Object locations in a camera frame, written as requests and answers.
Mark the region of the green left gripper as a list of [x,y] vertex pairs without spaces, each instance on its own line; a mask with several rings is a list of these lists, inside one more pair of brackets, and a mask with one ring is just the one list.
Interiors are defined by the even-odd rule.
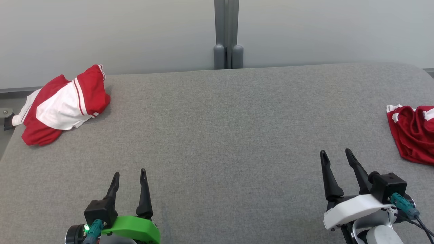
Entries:
[[[116,193],[119,188],[120,173],[116,172],[110,183],[106,196],[103,198],[105,207],[115,206]],[[136,216],[124,215],[115,219],[109,225],[101,219],[91,221],[89,224],[73,225],[66,233],[67,244],[99,244],[101,236],[118,235],[133,240],[137,244],[159,244],[161,233],[152,219],[153,209],[150,198],[147,173],[144,168],[140,172],[141,185],[139,204]]]

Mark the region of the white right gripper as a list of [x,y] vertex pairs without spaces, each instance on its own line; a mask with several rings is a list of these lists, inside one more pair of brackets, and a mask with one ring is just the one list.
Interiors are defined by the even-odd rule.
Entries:
[[[395,216],[397,210],[392,209],[392,204],[383,204],[369,194],[372,183],[368,180],[366,170],[349,148],[345,149],[345,154],[349,166],[355,173],[361,196],[339,203],[325,212],[323,218],[324,227],[330,230],[350,222],[355,224],[355,228],[371,228],[378,225],[392,227],[397,220]],[[320,152],[320,159],[326,200],[335,202],[344,196],[343,189],[336,182],[330,167],[330,159],[325,150]]]

